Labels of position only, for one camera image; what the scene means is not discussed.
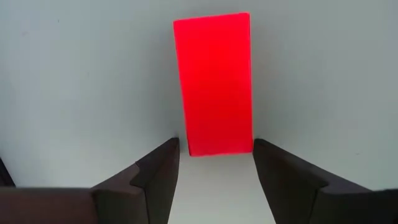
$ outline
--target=light gray wall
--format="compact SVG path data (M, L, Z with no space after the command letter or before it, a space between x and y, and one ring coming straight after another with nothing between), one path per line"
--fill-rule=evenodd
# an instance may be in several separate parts
M174 135L186 150L172 21L249 11L256 137L366 187L398 187L397 10L0 0L0 156L19 186L88 187ZM250 155L185 151L170 223L273 223L256 175Z

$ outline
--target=red block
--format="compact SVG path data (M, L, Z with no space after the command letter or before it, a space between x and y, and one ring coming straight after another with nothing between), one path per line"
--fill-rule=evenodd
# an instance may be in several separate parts
M250 16L174 21L191 156L251 152Z

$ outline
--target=red rectangular box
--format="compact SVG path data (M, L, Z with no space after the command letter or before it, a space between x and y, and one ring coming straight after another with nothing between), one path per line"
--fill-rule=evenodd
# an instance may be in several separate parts
M174 21L191 156L252 151L250 17Z

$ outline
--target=white background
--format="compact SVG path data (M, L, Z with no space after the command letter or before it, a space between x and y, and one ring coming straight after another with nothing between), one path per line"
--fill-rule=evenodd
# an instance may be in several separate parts
M238 11L255 137L398 187L395 0L0 0L0 156L16 184L89 187L178 135L170 224L274 223L251 155L186 149L172 21Z

